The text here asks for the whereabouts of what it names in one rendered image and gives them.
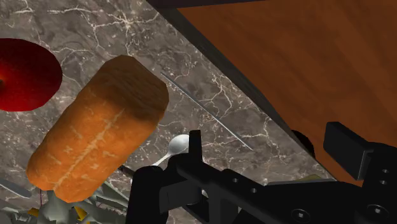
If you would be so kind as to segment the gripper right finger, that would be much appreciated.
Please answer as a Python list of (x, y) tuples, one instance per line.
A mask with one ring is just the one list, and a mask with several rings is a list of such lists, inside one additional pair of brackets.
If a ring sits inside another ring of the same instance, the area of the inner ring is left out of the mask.
[(355, 190), (355, 224), (397, 224), (397, 148), (369, 142), (340, 122), (328, 122), (324, 150), (362, 187)]

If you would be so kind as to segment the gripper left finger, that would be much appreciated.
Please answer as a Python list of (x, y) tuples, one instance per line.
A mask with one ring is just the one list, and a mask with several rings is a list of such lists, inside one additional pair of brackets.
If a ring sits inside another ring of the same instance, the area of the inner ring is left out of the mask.
[(165, 170), (161, 213), (182, 207), (201, 224), (298, 224), (298, 212), (265, 199), (264, 186), (203, 162), (199, 130), (188, 137), (188, 153), (172, 156)]

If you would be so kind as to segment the white spoon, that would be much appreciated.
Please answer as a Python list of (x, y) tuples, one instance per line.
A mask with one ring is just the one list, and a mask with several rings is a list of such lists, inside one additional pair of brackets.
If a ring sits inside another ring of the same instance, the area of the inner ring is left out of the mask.
[(189, 135), (188, 134), (180, 134), (176, 137), (173, 137), (168, 145), (167, 153), (153, 165), (160, 165), (165, 159), (180, 154), (187, 150), (189, 147)]

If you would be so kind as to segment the thin grey metal rod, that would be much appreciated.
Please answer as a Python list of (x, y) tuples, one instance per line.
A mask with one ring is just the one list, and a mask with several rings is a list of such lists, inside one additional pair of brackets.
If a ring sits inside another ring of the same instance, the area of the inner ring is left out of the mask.
[(239, 140), (245, 147), (247, 147), (249, 150), (254, 151), (250, 145), (245, 143), (240, 135), (236, 134), (234, 131), (229, 129), (216, 115), (214, 115), (212, 112), (210, 112), (207, 108), (205, 108), (196, 98), (194, 98), (190, 93), (188, 93), (182, 86), (177, 84), (174, 80), (172, 80), (170, 77), (168, 77), (165, 73), (160, 72), (160, 74), (166, 78), (169, 82), (171, 82), (173, 85), (175, 85), (182, 93), (184, 93), (188, 98), (190, 98), (195, 104), (197, 104), (200, 108), (202, 108), (205, 112), (207, 112), (209, 115), (211, 115), (225, 130), (227, 130), (231, 135), (233, 135), (237, 140)]

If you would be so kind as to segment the brown bread loaf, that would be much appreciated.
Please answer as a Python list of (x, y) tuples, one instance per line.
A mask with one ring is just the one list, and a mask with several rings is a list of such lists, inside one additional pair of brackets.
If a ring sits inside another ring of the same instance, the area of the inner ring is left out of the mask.
[(155, 131), (167, 85), (134, 57), (105, 62), (31, 155), (31, 184), (64, 202), (89, 198)]

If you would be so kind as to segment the grey-green leafy plant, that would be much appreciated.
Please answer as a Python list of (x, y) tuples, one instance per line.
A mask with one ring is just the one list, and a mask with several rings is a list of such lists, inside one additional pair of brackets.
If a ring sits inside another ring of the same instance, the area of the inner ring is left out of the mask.
[(0, 200), (0, 224), (125, 224), (129, 199), (103, 183), (91, 197), (75, 203), (60, 200), (52, 191), (39, 209), (19, 209)]

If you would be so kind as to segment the red apple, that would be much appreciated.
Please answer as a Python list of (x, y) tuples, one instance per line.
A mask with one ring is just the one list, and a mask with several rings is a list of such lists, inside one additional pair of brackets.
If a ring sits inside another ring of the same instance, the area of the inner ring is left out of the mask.
[(61, 66), (49, 50), (24, 39), (0, 38), (0, 110), (37, 109), (61, 83)]

